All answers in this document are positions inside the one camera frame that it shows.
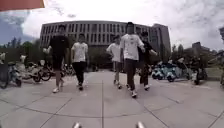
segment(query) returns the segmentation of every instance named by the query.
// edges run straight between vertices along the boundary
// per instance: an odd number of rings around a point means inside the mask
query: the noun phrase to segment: ground
[[[86,74],[85,90],[76,79],[65,78],[63,92],[52,94],[54,79],[22,88],[0,90],[0,121],[3,128],[134,128],[142,121],[147,128],[223,128],[224,92],[218,82],[193,87],[190,82],[150,80],[146,92],[139,86],[138,99],[124,87],[117,90],[112,72]],[[125,84],[125,75],[121,75]]]

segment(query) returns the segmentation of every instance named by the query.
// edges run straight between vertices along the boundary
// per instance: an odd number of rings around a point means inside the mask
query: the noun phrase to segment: man
[[[58,34],[51,38],[50,45],[48,49],[44,49],[44,52],[49,53],[52,49],[52,60],[53,60],[53,69],[56,75],[56,88],[53,90],[53,93],[59,92],[60,87],[63,86],[63,80],[61,76],[62,63],[64,62],[65,56],[69,53],[69,42],[68,38],[64,36],[66,27],[64,25],[59,25]]]
[[[120,36],[112,37],[112,44],[107,48],[107,52],[112,56],[113,69],[115,71],[114,84],[117,85],[118,89],[121,89],[122,86],[119,83],[119,72],[121,66],[120,58]]]
[[[144,52],[144,44],[138,35],[135,34],[134,24],[128,22],[126,25],[127,34],[121,38],[121,58],[124,58],[125,70],[127,73],[127,87],[131,90],[133,98],[137,97],[135,91],[134,75],[136,72],[136,64],[139,60],[138,47]]]
[[[148,85],[148,75],[149,75],[149,64],[150,64],[150,54],[157,55],[157,53],[152,49],[152,46],[148,42],[148,32],[142,32],[141,34],[142,42],[144,43],[145,52],[139,49],[139,63],[140,63],[140,85],[144,86],[144,89],[148,91],[150,88]]]
[[[71,60],[79,82],[79,90],[82,91],[86,61],[88,63],[88,45],[85,43],[84,34],[79,34],[79,41],[72,46]]]

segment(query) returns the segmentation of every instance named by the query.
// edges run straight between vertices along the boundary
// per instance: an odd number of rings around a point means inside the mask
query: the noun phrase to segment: sky
[[[211,49],[224,48],[219,34],[219,28],[224,26],[224,0],[44,0],[44,3],[43,9],[0,12],[0,43],[14,34],[22,35],[24,40],[39,38],[44,23],[109,20],[150,26],[159,23],[169,27],[172,44],[190,47],[200,41]]]

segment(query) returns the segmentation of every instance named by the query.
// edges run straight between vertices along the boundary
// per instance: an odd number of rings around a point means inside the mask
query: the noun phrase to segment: large building
[[[84,33],[89,46],[108,46],[111,35],[124,35],[126,23],[112,21],[69,21],[43,24],[40,34],[41,47],[46,47],[50,39],[57,33],[59,25],[66,26],[66,36],[72,42],[78,40],[78,35]],[[136,24],[135,31],[149,33],[152,47],[159,53],[162,60],[167,60],[171,54],[168,27],[155,24],[151,26]]]

